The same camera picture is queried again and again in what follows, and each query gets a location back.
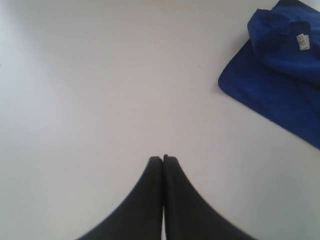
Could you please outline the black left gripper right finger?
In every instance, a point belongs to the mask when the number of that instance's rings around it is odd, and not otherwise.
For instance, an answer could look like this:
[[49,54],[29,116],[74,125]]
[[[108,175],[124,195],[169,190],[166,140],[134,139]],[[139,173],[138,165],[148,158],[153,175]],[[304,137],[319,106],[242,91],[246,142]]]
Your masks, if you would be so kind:
[[164,221],[168,240],[249,240],[197,192],[174,156],[163,157]]

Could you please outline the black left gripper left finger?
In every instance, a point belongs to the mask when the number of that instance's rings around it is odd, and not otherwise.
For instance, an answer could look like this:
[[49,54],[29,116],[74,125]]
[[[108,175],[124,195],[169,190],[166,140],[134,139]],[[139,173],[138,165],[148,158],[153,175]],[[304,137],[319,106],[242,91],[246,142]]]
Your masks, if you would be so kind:
[[160,240],[163,224],[163,161],[149,158],[128,196],[81,240]]

